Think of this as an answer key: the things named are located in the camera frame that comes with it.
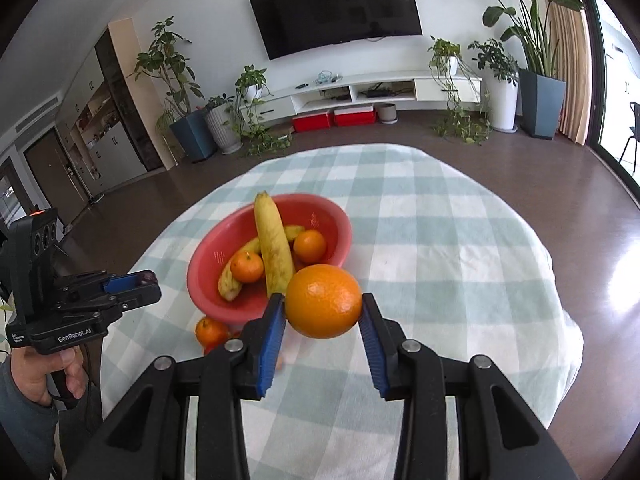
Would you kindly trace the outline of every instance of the white tv cabinet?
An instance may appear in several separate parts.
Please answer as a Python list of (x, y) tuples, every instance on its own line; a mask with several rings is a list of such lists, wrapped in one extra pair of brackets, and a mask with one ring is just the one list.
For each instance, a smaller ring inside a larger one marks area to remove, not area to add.
[[(467, 79), (453, 76), (460, 100), (465, 103), (480, 101), (480, 78)], [(395, 96), (367, 98), (361, 92), (380, 84), (398, 92)], [(336, 96), (346, 99), (337, 100)], [(304, 88), (284, 88), (261, 97), (256, 112), (265, 121), (293, 117), (318, 110), (375, 103), (432, 102), (445, 103), (446, 92), (430, 71), (379, 72), (345, 76), (335, 83), (309, 83)]]

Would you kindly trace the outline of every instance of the tablecloth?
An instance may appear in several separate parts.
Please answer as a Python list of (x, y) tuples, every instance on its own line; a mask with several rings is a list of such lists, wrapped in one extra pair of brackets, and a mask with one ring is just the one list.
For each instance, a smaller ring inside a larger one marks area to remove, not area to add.
[[(548, 251), (483, 186), (420, 150), (392, 144), (269, 160), (172, 222), (133, 268), (156, 273), (161, 301), (125, 314), (105, 338), (105, 415), (156, 356), (202, 354), (193, 336), (202, 314), (185, 284), (190, 257), (217, 222), (262, 190), (315, 193), (340, 205), (353, 227), (344, 267), (373, 292), (382, 314), (440, 355), (489, 355), (550, 424), (580, 367), (582, 334), (561, 307)], [(391, 478), (402, 404), (384, 402), (373, 388), (359, 330), (311, 340), (287, 327), (282, 355), (267, 396), (242, 402), (252, 478)], [(457, 478), (450, 400), (449, 477)], [(194, 413), (189, 428), (192, 478)]]

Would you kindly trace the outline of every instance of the silver bolt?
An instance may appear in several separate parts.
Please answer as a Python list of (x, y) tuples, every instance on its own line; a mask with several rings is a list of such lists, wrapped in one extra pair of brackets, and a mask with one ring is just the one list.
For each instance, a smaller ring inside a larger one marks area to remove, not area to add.
[(420, 344), (420, 342), (416, 341), (415, 339), (407, 339), (402, 342), (402, 348), (404, 348), (404, 350), (407, 352), (419, 352), (421, 347), (422, 345)]
[(162, 355), (154, 361), (154, 368), (156, 370), (166, 370), (169, 367), (171, 367), (171, 358), (166, 355)]
[(478, 368), (486, 370), (491, 366), (491, 359), (489, 359), (486, 355), (477, 355), (476, 357), (474, 357), (474, 364)]
[(239, 352), (243, 346), (244, 344), (239, 339), (230, 339), (225, 343), (225, 350), (227, 352)]

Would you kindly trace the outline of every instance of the television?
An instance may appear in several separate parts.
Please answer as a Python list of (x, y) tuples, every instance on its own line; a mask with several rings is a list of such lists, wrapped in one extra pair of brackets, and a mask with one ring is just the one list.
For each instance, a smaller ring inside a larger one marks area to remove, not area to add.
[(335, 43), (421, 35), (415, 0), (250, 0), (269, 59)]

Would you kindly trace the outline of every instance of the human hand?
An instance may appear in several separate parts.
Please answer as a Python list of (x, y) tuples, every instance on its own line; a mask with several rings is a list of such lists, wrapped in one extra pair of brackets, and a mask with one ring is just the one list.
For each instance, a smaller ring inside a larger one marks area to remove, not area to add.
[(65, 371), (66, 389), (76, 399), (82, 397), (86, 386), (83, 360), (78, 346), (50, 355), (40, 355), (30, 346), (15, 348), (11, 352), (11, 375), (27, 399), (49, 406), (51, 396), (47, 391), (47, 374), (58, 370)]

